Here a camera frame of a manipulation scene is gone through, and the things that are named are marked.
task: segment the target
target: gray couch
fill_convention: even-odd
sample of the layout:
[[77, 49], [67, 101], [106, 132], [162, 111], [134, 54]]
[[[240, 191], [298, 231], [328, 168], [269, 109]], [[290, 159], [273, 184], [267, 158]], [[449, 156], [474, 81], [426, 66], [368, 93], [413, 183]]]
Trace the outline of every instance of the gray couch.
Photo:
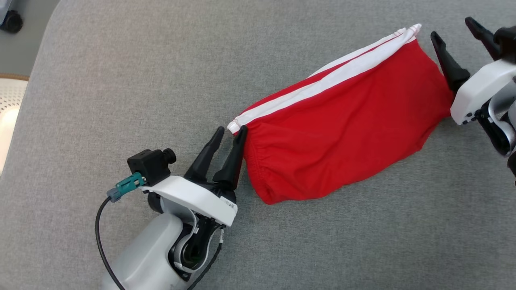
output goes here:
[[[170, 147], [183, 174], [213, 124], [399, 28], [422, 23], [432, 58], [439, 31], [476, 71], [489, 56], [469, 15], [516, 24], [510, 0], [61, 1], [0, 178], [0, 289], [98, 288], [94, 216], [126, 158]], [[480, 126], [451, 119], [420, 152], [319, 200], [266, 205], [244, 170], [237, 218], [197, 289], [514, 289], [513, 181]], [[110, 204], [108, 259], [155, 215], [140, 192]]]

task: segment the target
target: teal connector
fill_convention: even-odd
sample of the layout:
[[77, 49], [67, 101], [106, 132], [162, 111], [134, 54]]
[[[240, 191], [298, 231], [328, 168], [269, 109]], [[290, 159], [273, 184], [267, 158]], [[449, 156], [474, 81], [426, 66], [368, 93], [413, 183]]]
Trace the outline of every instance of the teal connector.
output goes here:
[[107, 191], [107, 195], [111, 197], [111, 202], [119, 201], [122, 196], [130, 191], [145, 184], [144, 177], [139, 172], [127, 177], [121, 182], [117, 183], [115, 188]]

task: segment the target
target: black wheel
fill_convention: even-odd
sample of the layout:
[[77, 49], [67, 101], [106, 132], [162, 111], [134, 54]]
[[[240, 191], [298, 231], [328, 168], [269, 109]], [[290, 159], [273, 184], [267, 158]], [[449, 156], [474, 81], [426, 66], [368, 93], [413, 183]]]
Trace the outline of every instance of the black wheel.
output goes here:
[[5, 15], [4, 22], [0, 25], [0, 29], [9, 33], [17, 33], [22, 29], [23, 20], [20, 14], [15, 10], [10, 10]]

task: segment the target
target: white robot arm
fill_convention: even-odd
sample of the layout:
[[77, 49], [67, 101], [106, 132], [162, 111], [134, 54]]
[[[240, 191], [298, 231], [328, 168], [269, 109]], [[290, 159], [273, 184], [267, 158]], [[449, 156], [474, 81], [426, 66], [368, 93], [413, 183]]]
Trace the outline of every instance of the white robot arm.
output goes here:
[[516, 154], [512, 154], [516, 147], [516, 26], [503, 27], [492, 34], [471, 17], [465, 22], [494, 62], [471, 76], [448, 53], [437, 32], [432, 32], [430, 37], [443, 74], [455, 93], [451, 117], [458, 125], [478, 121], [498, 153], [510, 156], [507, 165], [516, 175]]
[[[97, 215], [97, 243], [107, 273], [102, 290], [183, 290], [208, 260], [208, 249], [217, 229], [221, 230], [214, 258], [188, 289], [192, 289], [209, 270], [223, 242], [223, 228], [230, 227], [238, 211], [234, 190], [244, 153], [247, 128], [240, 129], [233, 149], [214, 182], [206, 173], [219, 148], [224, 127], [219, 127], [184, 176], [170, 175], [168, 165], [175, 162], [170, 149], [145, 150], [127, 160], [133, 175], [108, 191], [108, 198]], [[148, 194], [149, 206], [161, 213], [124, 249], [112, 264], [107, 263], [100, 238], [98, 220], [108, 201], [115, 202], [136, 188]]]

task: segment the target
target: cable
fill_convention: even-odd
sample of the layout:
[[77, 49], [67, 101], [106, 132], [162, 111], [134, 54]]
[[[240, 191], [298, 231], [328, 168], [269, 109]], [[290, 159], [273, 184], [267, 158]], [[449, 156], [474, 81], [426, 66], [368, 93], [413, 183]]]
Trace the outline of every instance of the cable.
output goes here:
[[100, 242], [100, 233], [99, 233], [99, 223], [100, 223], [100, 214], [102, 213], [102, 210], [106, 206], [106, 204], [111, 200], [111, 197], [106, 198], [106, 200], [101, 204], [99, 207], [99, 211], [97, 212], [97, 217], [95, 219], [95, 238], [97, 240], [97, 247], [99, 249], [100, 257], [102, 258], [102, 262], [104, 263], [104, 266], [106, 266], [106, 270], [115, 282], [115, 284], [118, 286], [120, 290], [125, 290], [124, 286], [118, 281], [117, 277], [115, 276], [115, 273], [113, 273], [113, 270], [111, 270], [111, 267], [109, 266], [109, 263], [107, 262], [106, 255], [104, 254], [104, 250], [102, 249], [102, 243]]
[[224, 243], [224, 229], [221, 228], [220, 229], [220, 242], [219, 242], [219, 246], [217, 247], [217, 250], [215, 251], [215, 254], [213, 254], [213, 258], [212, 260], [208, 263], [208, 265], [206, 266], [206, 268], [202, 271], [202, 273], [197, 277], [197, 279], [192, 283], [192, 285], [190, 285], [190, 287], [188, 287], [187, 290], [192, 290], [196, 285], [197, 283], [199, 283], [199, 281], [201, 281], [201, 279], [204, 277], [204, 275], [209, 271], [209, 269], [212, 267], [213, 263], [215, 262], [215, 260], [217, 259], [217, 256], [219, 255], [220, 253], [220, 249], [222, 249], [222, 244]]

